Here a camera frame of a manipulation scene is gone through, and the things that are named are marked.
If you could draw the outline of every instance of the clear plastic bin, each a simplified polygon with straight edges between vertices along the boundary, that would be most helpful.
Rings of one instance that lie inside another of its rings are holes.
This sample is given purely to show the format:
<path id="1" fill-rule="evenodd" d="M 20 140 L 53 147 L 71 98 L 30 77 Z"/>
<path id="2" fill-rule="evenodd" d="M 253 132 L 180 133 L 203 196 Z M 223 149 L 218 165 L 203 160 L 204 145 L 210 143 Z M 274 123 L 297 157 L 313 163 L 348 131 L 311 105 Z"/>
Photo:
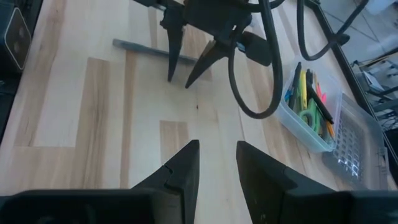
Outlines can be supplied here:
<path id="1" fill-rule="evenodd" d="M 380 124 L 343 95 L 337 148 L 322 154 L 323 163 L 354 190 L 387 190 L 387 148 Z"/>
<path id="2" fill-rule="evenodd" d="M 329 74 L 329 69 L 322 66 L 320 61 L 308 62 L 297 58 L 289 68 L 285 68 L 288 69 L 287 71 L 290 71 L 290 75 L 284 85 L 282 101 L 280 102 L 275 115 L 278 117 L 279 121 L 308 148 L 310 152 L 331 152 L 336 148 L 336 141 L 325 142 L 297 115 L 297 113 L 291 110 L 286 101 L 283 100 L 283 96 L 285 96 L 287 90 L 292 86 L 294 71 L 299 62 L 302 63 L 302 70 L 310 69 L 317 74 L 321 91 L 322 93 L 326 93 L 325 106 L 333 117 L 333 129 L 335 130 L 335 133 L 337 133 L 343 90 L 338 82 L 332 77 L 332 74 Z"/>

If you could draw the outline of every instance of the cable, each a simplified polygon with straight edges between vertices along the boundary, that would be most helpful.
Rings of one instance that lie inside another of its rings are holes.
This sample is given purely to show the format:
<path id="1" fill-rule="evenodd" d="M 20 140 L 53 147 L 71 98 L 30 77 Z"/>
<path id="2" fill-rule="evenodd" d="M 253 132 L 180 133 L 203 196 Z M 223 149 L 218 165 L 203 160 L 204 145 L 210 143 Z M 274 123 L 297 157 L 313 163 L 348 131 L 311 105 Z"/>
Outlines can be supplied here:
<path id="1" fill-rule="evenodd" d="M 357 6 L 354 12 L 349 16 L 347 21 L 341 26 L 338 32 L 333 35 L 329 42 L 321 49 L 318 53 L 313 56 L 310 56 L 307 52 L 307 48 L 305 46 L 305 34 L 304 34 L 304 2 L 306 0 L 297 0 L 297 35 L 298 35 L 298 46 L 300 47 L 300 52 L 305 60 L 313 61 L 324 56 L 341 38 L 344 32 L 350 27 L 355 18 L 361 13 L 361 11 L 365 8 L 369 0 L 362 0 L 361 4 Z"/>
<path id="2" fill-rule="evenodd" d="M 368 61 L 363 61 L 362 63 L 364 63 L 364 62 L 366 62 L 364 65 L 360 65 L 360 67 L 365 67 L 365 66 L 368 66 L 368 65 L 370 65 L 371 63 L 378 63 L 378 62 L 380 62 L 380 61 L 382 61 L 382 60 L 384 60 L 384 59 L 386 59 L 386 58 L 389 58 L 389 57 L 391 57 L 391 56 L 394 56 L 394 55 L 398 55 L 398 52 L 396 52 L 396 53 L 393 53 L 393 54 L 389 54 L 389 55 L 386 55 L 386 56 L 383 56 L 383 57 L 381 57 L 381 58 L 376 58 L 376 59 L 374 59 L 374 60 L 368 60 Z"/>
<path id="3" fill-rule="evenodd" d="M 282 73 L 282 62 L 280 59 L 279 46 L 274 26 L 274 20 L 271 13 L 271 4 L 269 0 L 259 0 L 261 3 L 261 17 L 264 30 L 266 32 L 267 41 L 269 43 L 269 48 L 272 54 L 272 71 L 274 72 L 274 90 L 272 93 L 271 103 L 265 111 L 262 113 L 256 113 L 248 108 L 244 103 L 241 95 L 239 94 L 238 86 L 236 85 L 235 74 L 234 74 L 234 58 L 235 58 L 235 47 L 239 38 L 239 34 L 242 33 L 244 27 L 237 27 L 232 35 L 232 43 L 229 50 L 228 57 L 228 76 L 229 83 L 235 100 L 238 105 L 249 117 L 254 119 L 264 119 L 270 116 L 278 108 L 280 99 L 282 98 L 282 88 L 283 88 L 283 73 Z"/>
<path id="4" fill-rule="evenodd" d="M 274 0 L 270 2 L 271 9 L 280 6 L 284 1 L 285 0 Z M 246 2 L 241 2 L 240 0 L 237 0 L 236 3 L 238 4 L 239 7 L 246 9 L 250 12 L 261 12 L 261 9 L 263 8 L 263 6 L 260 4 L 246 3 Z"/>
<path id="5" fill-rule="evenodd" d="M 389 54 L 389 55 L 385 55 L 383 57 L 376 57 L 376 58 L 372 58 L 372 59 L 363 60 L 363 61 L 360 61 L 359 63 L 361 63 L 361 64 L 373 63 L 373 62 L 378 61 L 380 59 L 386 59 L 386 58 L 389 58 L 389 57 L 397 55 L 397 54 L 398 54 L 398 52 L 395 52 L 395 53 L 392 53 L 392 54 Z"/>

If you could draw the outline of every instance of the wooden table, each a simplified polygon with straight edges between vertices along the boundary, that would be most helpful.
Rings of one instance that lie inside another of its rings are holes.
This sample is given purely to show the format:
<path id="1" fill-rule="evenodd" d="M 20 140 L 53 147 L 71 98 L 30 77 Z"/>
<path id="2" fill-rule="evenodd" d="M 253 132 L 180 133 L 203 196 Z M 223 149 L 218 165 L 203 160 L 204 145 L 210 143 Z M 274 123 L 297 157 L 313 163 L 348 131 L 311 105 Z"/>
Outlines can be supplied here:
<path id="1" fill-rule="evenodd" d="M 295 8 L 287 0 L 272 11 L 284 65 L 300 55 Z M 259 16 L 252 31 L 262 35 Z M 0 148 L 0 194 L 131 188 L 191 139 L 201 147 L 197 223 L 249 222 L 235 159 L 238 140 L 330 188 L 349 189 L 275 116 L 259 121 L 239 109 L 226 59 L 186 90 L 192 67 L 179 65 L 168 83 L 167 59 L 112 46 L 117 38 L 167 50 L 161 18 L 162 12 L 130 0 L 44 1 Z M 310 9 L 305 27 L 314 53 L 325 37 Z M 188 26 L 182 52 L 198 57 L 209 40 Z M 332 52 L 319 63 L 353 98 Z M 271 68 L 238 53 L 235 72 L 247 104 L 267 108 Z"/>

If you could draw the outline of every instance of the green scissors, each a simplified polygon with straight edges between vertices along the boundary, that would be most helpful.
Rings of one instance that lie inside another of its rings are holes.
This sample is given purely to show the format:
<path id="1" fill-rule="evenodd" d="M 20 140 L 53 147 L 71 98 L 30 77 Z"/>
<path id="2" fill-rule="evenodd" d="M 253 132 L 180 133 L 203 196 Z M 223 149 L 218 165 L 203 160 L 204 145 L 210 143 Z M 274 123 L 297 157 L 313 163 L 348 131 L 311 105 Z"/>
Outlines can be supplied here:
<path id="1" fill-rule="evenodd" d="M 298 116 L 303 119 L 315 133 L 319 134 L 321 114 L 313 98 L 308 102 L 307 109 L 301 111 Z"/>

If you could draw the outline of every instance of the yellow highlighter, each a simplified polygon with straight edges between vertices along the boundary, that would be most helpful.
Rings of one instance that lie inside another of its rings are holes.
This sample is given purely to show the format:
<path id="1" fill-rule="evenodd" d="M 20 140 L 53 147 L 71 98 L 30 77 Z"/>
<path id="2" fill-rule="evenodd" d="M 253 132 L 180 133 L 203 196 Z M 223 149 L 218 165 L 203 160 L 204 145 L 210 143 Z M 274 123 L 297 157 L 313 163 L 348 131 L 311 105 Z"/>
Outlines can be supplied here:
<path id="1" fill-rule="evenodd" d="M 301 71 L 300 74 L 300 87 L 301 87 L 301 109 L 307 109 L 307 79 L 306 79 L 306 72 Z"/>

